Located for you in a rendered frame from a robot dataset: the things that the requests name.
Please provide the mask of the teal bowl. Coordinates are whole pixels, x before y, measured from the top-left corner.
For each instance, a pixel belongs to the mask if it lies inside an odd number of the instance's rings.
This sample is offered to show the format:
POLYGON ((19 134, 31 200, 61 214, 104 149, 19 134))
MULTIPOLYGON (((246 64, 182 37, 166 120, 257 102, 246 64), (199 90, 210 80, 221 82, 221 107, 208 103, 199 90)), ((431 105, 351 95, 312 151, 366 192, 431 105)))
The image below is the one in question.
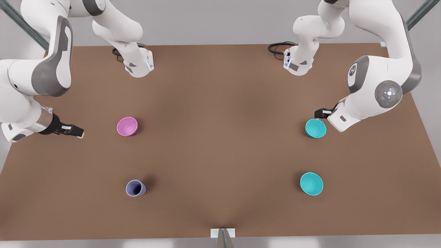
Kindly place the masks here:
POLYGON ((319 119, 310 119, 305 124, 305 132, 311 138, 321 138, 326 135, 326 124, 319 119))
POLYGON ((317 196, 324 189, 323 180, 313 172, 304 173, 300 178, 299 185, 302 191, 310 196, 317 196))

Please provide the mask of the pink bowl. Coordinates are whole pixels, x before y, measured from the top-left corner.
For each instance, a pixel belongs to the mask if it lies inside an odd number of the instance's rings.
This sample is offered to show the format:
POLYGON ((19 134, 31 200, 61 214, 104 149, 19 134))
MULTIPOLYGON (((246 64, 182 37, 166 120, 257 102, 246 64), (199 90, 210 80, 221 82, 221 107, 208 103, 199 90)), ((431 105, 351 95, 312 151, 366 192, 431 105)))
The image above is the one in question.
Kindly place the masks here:
POLYGON ((116 129, 121 136, 133 136, 138 131, 138 122, 132 117, 125 117, 118 122, 116 129))

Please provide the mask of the lavender cup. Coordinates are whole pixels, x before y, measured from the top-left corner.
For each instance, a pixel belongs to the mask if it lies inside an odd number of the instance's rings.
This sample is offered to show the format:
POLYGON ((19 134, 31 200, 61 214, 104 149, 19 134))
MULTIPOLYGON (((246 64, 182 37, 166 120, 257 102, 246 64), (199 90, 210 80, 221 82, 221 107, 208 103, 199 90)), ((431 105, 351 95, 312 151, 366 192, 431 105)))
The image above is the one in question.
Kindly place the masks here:
POLYGON ((143 184, 143 182, 137 179, 133 179, 130 182, 128 182, 125 190, 128 196, 139 197, 145 194, 146 186, 143 184))

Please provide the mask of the silver frame post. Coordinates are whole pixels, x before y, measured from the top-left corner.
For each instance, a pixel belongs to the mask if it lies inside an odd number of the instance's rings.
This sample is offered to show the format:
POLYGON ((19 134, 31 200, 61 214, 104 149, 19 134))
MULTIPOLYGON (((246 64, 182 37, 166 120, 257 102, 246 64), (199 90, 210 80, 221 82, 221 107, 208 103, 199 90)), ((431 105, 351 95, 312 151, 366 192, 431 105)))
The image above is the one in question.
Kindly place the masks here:
POLYGON ((32 28, 22 17, 22 15, 11 6, 7 0, 0 0, 0 9, 14 21, 22 30, 24 30, 40 47, 45 51, 49 50, 49 42, 43 38, 34 28, 32 28))
POLYGON ((232 238, 236 237, 236 229, 211 229, 211 238, 216 238, 216 248, 235 248, 232 238))
POLYGON ((441 0, 392 0, 414 49, 441 46, 441 0))

